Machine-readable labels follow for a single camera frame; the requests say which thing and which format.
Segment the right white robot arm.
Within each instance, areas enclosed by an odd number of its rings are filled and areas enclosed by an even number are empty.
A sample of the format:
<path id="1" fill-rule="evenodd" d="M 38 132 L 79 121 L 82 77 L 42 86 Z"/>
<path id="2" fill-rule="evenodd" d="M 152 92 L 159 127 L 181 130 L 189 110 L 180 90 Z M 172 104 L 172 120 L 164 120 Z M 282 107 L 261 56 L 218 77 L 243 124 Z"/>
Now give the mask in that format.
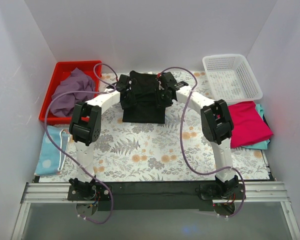
<path id="1" fill-rule="evenodd" d="M 211 100 L 195 91 L 186 82 L 177 82 L 171 72 L 160 72 L 158 101 L 169 107 L 172 101 L 185 104 L 201 117 L 201 129 L 211 144 L 216 170 L 210 172 L 215 181 L 197 189 L 203 200 L 227 199 L 235 195 L 239 186 L 239 173 L 233 167 L 231 137 L 234 124 L 227 103 Z"/>

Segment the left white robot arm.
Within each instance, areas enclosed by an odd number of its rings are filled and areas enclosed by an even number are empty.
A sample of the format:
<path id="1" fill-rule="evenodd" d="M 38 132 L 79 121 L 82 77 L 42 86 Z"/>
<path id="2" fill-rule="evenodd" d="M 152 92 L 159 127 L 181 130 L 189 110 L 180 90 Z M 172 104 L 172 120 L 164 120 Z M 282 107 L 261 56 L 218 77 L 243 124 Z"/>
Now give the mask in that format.
<path id="1" fill-rule="evenodd" d="M 80 199 L 96 202 L 112 199 L 111 189 L 93 179 L 94 143 L 101 134 L 102 114 L 115 104 L 131 104 L 134 100 L 132 86 L 136 84 L 136 79 L 122 74 L 114 85 L 116 89 L 108 88 L 104 94 L 74 106 L 69 132 L 75 142 L 78 176 L 71 178 L 69 183 L 72 193 L 78 194 Z"/>

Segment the black t shirt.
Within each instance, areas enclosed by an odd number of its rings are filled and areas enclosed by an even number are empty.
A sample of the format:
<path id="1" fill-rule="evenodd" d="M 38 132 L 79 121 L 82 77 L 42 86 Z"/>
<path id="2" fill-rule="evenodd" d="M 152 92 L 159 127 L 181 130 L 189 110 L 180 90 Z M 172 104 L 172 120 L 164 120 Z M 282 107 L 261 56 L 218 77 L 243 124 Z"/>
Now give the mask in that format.
<path id="1" fill-rule="evenodd" d="M 139 73 L 132 70 L 129 73 L 132 80 L 131 90 L 136 103 L 123 111 L 122 121 L 125 123 L 164 124 L 164 107 L 158 107 L 155 89 L 159 87 L 155 74 Z"/>

